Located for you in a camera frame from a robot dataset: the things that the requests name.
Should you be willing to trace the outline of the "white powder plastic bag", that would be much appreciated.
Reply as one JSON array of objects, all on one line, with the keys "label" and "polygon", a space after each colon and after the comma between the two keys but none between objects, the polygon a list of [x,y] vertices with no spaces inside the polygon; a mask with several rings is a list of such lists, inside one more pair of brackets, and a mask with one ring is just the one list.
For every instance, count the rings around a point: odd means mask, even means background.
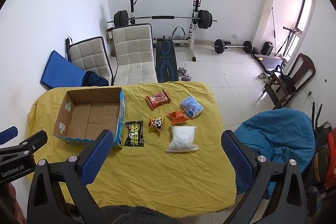
[{"label": "white powder plastic bag", "polygon": [[195,129],[195,126],[171,126],[172,139],[166,152],[176,153],[198,150],[198,145],[194,144]]}]

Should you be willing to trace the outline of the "light blue tissue pack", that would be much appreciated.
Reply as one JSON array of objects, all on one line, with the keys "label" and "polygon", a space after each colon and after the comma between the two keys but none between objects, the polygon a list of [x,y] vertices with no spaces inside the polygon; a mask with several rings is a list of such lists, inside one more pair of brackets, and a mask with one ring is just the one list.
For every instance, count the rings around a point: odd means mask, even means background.
[{"label": "light blue tissue pack", "polygon": [[203,106],[193,96],[185,98],[180,106],[190,118],[197,117],[204,110]]}]

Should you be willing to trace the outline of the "orange snack packet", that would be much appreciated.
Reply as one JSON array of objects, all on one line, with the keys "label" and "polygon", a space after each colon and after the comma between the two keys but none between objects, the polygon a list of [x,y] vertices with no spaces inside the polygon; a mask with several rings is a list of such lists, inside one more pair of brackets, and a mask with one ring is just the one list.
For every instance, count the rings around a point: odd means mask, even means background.
[{"label": "orange snack packet", "polygon": [[167,114],[167,117],[173,126],[183,124],[189,120],[185,112],[181,110],[170,112]]}]

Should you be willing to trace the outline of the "black yellow wipes packet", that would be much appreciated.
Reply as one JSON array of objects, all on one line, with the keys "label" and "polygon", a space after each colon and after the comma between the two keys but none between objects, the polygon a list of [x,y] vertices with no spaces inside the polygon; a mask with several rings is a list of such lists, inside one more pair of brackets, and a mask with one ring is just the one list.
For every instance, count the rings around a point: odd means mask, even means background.
[{"label": "black yellow wipes packet", "polygon": [[129,121],[125,123],[128,134],[124,146],[143,147],[143,121]]}]

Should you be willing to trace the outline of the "yellow panda snack packet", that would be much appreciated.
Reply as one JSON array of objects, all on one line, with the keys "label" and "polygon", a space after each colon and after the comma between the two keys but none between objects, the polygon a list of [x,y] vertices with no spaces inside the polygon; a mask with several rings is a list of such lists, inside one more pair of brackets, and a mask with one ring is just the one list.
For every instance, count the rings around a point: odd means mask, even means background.
[{"label": "yellow panda snack packet", "polygon": [[163,125],[165,123],[165,117],[151,117],[148,123],[148,132],[158,132],[161,133],[163,130]]}]

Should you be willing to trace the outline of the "red floral snack packet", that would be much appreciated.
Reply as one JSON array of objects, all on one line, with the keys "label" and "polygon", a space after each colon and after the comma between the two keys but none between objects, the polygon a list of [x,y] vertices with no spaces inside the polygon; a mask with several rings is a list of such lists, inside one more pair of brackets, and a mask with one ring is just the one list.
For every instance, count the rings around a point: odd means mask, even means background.
[{"label": "red floral snack packet", "polygon": [[155,109],[158,106],[162,106],[164,104],[170,103],[171,99],[169,97],[169,95],[167,94],[167,92],[162,89],[160,92],[155,93],[152,96],[145,96],[145,100],[148,103],[148,105],[150,106],[151,109]]}]

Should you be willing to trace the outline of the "teal bean bag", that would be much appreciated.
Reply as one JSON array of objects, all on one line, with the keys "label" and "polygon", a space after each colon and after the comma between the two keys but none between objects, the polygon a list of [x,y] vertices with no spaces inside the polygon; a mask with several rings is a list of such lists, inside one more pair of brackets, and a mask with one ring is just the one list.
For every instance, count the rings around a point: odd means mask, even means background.
[{"label": "teal bean bag", "polygon": [[289,108],[260,112],[244,121],[234,134],[259,156],[273,162],[297,162],[303,172],[313,159],[315,138],[310,118]]}]

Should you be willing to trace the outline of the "open cardboard box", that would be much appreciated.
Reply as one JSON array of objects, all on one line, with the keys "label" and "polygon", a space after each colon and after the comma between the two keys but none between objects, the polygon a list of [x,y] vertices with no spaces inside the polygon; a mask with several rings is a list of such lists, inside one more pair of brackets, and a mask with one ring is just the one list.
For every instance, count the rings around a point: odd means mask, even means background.
[{"label": "open cardboard box", "polygon": [[113,134],[121,149],[126,99],[121,87],[69,90],[60,106],[53,135],[66,143],[87,145],[103,130]]}]

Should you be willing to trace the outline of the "yellow tablecloth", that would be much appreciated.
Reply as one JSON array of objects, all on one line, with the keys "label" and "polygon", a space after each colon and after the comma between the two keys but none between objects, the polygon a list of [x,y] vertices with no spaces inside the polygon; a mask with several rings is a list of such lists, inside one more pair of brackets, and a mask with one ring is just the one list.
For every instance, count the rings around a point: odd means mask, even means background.
[{"label": "yellow tablecloth", "polygon": [[[171,217],[183,218],[209,214],[231,207],[236,199],[235,171],[222,150],[224,125],[211,89],[198,82],[136,84],[121,87],[126,99],[125,121],[143,121],[179,110],[181,102],[193,96],[204,108],[187,122],[195,126],[192,152],[168,153],[172,134],[165,120],[161,133],[143,131],[143,147],[113,149],[89,191],[100,206],[144,206]],[[27,117],[27,135],[39,130],[48,142],[36,154],[49,162],[78,154],[81,147],[53,135],[56,118],[69,90],[91,88],[55,88],[42,94]],[[164,89],[171,102],[150,108],[145,96]]]}]

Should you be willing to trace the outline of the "blue foam mat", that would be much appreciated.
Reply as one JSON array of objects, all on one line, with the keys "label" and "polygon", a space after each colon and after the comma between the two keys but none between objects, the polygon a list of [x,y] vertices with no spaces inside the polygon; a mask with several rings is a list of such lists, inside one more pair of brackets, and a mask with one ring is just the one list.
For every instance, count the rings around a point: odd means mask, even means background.
[{"label": "blue foam mat", "polygon": [[53,88],[79,87],[85,72],[66,60],[56,51],[52,51],[42,74],[41,84]]}]

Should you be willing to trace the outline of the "dark wooden chair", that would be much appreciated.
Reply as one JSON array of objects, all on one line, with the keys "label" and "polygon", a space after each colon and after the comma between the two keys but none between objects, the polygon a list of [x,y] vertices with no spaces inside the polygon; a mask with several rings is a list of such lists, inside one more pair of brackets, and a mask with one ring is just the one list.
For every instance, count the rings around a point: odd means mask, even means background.
[{"label": "dark wooden chair", "polygon": [[273,104],[273,110],[287,107],[291,100],[313,79],[316,69],[313,60],[299,53],[288,72],[278,69],[270,73],[270,81],[265,84],[263,93],[267,93]]}]

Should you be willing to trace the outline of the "dark blue cloth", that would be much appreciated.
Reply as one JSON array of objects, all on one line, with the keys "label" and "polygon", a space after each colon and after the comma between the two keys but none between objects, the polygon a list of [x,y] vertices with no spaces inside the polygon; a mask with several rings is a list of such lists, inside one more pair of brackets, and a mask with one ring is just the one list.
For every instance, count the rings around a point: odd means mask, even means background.
[{"label": "dark blue cloth", "polygon": [[82,86],[108,86],[109,81],[95,72],[87,71],[82,80]]}]

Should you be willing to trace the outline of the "black treadmill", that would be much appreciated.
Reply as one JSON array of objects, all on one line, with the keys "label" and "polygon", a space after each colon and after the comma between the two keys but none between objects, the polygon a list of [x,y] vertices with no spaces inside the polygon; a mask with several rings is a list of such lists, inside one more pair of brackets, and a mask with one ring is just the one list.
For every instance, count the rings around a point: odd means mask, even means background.
[{"label": "black treadmill", "polygon": [[283,27],[284,30],[288,31],[288,36],[275,53],[275,55],[261,55],[261,54],[252,54],[252,57],[258,62],[258,64],[262,67],[265,73],[270,73],[272,70],[276,68],[276,66],[280,66],[284,68],[287,64],[287,60],[285,58],[285,54],[289,52],[291,46],[294,43],[295,38],[300,38],[302,31],[298,28],[287,28]]}]

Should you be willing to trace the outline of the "white padded chair left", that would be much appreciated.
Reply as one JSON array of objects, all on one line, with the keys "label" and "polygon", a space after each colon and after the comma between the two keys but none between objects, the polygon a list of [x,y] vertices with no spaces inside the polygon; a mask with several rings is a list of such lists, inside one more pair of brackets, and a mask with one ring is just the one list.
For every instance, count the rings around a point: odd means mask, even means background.
[{"label": "white padded chair left", "polygon": [[114,75],[102,36],[85,39],[77,43],[72,43],[72,39],[68,36],[65,44],[69,62],[84,71],[91,71],[100,77],[104,77],[110,85],[113,85]]}]

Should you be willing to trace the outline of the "white padded chair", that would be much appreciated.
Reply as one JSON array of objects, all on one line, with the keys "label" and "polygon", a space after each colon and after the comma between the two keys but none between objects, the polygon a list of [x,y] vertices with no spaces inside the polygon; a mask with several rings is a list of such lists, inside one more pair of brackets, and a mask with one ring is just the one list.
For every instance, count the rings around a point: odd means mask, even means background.
[{"label": "white padded chair", "polygon": [[112,30],[118,86],[156,83],[151,24],[135,24]]},{"label": "white padded chair", "polygon": [[72,43],[72,39],[68,36],[65,44],[69,62],[84,71],[91,71],[100,77],[104,77],[110,85],[113,85],[114,75],[102,36],[85,39],[77,43]]}]

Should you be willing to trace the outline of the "chrome dumbbells on floor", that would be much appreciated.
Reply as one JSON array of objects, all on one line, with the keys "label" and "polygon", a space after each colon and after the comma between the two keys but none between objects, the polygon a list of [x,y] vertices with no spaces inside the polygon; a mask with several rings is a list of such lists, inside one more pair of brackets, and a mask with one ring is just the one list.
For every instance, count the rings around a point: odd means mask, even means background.
[{"label": "chrome dumbbells on floor", "polygon": [[177,73],[178,73],[178,77],[181,79],[181,81],[189,82],[189,81],[192,80],[192,77],[191,77],[191,75],[189,75],[187,73],[186,68],[179,68]]}]

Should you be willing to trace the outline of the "barbell on floor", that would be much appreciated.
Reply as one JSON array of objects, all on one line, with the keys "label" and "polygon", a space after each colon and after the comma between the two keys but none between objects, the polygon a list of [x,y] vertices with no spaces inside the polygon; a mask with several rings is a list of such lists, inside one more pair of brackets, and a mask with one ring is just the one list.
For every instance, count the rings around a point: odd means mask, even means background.
[{"label": "barbell on floor", "polygon": [[217,39],[214,42],[213,48],[217,54],[224,53],[228,48],[241,48],[245,53],[252,53],[253,47],[250,41],[245,41],[243,45],[232,45],[231,42],[225,42],[222,39]]}]

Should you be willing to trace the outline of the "black blue workout bench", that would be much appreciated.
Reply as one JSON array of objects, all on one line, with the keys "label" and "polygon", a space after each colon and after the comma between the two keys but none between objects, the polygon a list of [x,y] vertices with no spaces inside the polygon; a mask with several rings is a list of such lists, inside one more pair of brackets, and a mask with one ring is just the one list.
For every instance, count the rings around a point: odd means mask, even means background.
[{"label": "black blue workout bench", "polygon": [[157,40],[155,51],[157,81],[159,83],[178,81],[178,68],[174,43],[171,40]]}]

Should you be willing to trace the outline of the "white padded chair right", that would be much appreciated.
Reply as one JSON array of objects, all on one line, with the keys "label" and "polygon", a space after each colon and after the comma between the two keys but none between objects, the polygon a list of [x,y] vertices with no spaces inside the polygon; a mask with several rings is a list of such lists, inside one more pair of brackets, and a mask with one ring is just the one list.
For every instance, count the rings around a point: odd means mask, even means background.
[{"label": "white padded chair right", "polygon": [[118,86],[156,83],[151,24],[135,24],[112,30]]}]

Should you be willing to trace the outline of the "barbell on rack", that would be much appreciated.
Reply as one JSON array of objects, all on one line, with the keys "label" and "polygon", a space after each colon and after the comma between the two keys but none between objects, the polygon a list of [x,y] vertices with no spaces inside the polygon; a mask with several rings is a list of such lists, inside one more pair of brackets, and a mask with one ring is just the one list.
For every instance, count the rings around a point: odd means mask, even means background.
[{"label": "barbell on rack", "polygon": [[208,29],[212,26],[213,22],[217,20],[213,19],[213,15],[207,10],[199,10],[198,16],[174,16],[174,15],[151,15],[151,16],[135,16],[128,17],[126,10],[118,11],[114,14],[113,20],[107,21],[107,23],[113,23],[115,27],[124,27],[135,22],[136,20],[175,20],[175,19],[190,19],[193,24],[196,24],[200,29]]}]

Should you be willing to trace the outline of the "white bench press rack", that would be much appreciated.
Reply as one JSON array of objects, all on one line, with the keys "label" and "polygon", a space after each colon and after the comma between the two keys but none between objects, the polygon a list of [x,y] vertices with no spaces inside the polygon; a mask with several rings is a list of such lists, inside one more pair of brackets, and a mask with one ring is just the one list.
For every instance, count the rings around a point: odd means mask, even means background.
[{"label": "white bench press rack", "polygon": [[[198,12],[201,6],[201,1],[202,0],[193,0],[192,16],[195,16],[195,17],[198,16]],[[137,3],[137,0],[130,0],[130,17],[135,17],[134,7],[136,3]],[[135,25],[135,23],[136,21],[130,22],[131,25]],[[181,40],[181,43],[183,43],[184,45],[188,47],[189,54],[193,62],[197,60],[195,53],[194,53],[194,43],[195,43],[195,35],[196,35],[197,28],[198,26],[196,24],[193,24],[191,20],[191,23],[189,26],[189,34],[188,36],[185,35],[186,38]]]}]

